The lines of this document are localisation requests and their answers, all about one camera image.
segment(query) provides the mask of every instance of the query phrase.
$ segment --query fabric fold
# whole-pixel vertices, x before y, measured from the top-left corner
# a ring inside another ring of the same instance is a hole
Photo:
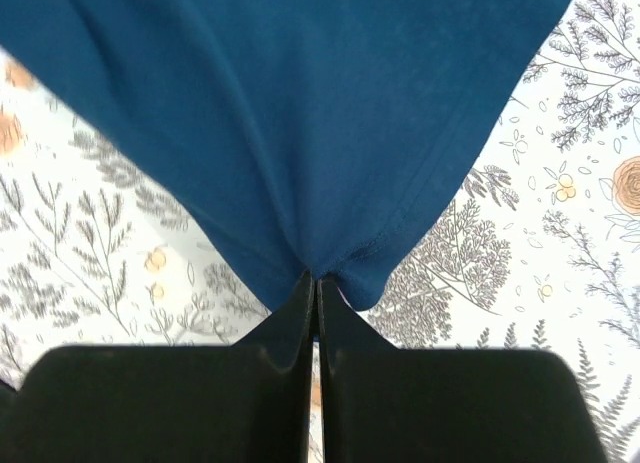
[[[356,310],[437,220],[570,0],[2,0],[0,44],[270,309]]]

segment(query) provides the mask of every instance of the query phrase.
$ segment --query botanical print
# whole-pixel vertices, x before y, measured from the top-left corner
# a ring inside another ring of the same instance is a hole
[[[8,60],[5,63],[4,77],[7,83],[15,88],[31,90],[36,85],[33,75],[15,60]]]
[[[495,165],[486,165],[483,169],[471,168],[462,183],[462,188],[471,198],[486,198],[489,195],[496,205],[505,204],[516,211],[520,197],[509,188],[510,185],[511,176],[507,171]]]
[[[558,108],[564,127],[551,134],[561,150],[632,121],[640,103],[634,6],[632,0],[577,0],[527,67],[524,83],[562,67],[566,91]]]
[[[24,136],[20,120],[0,106],[0,157],[9,156],[18,149]]]
[[[639,4],[574,0],[363,314],[403,347],[557,352],[616,463],[640,454]],[[1,51],[0,66],[1,379],[19,387],[62,344],[231,344],[268,316],[172,195]]]
[[[87,160],[97,163],[103,181],[119,189],[135,189],[138,208],[157,218],[160,225],[174,230],[188,229],[191,217],[186,210],[167,192],[152,189],[156,185],[102,135],[76,131],[69,144],[81,150]]]
[[[640,216],[640,156],[623,161],[613,174],[613,197],[631,216]]]
[[[593,240],[583,225],[570,226],[562,212],[547,212],[544,216],[544,231],[560,240],[573,243],[576,255],[569,265],[590,273],[585,288],[587,296],[601,296],[612,305],[611,318],[600,324],[623,335],[628,342],[640,350],[640,281],[633,288],[624,288],[620,276],[624,265],[619,253],[613,253],[609,261],[602,263],[594,256]]]
[[[403,346],[425,346],[451,336],[449,305],[465,301],[490,312],[506,282],[510,243],[480,217],[470,198],[458,198],[407,255],[387,282],[369,322]]]

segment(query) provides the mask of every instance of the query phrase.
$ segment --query blue shirt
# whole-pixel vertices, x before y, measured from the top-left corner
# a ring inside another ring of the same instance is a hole
[[[305,269],[377,302],[570,2],[0,1],[0,44],[272,310]]]

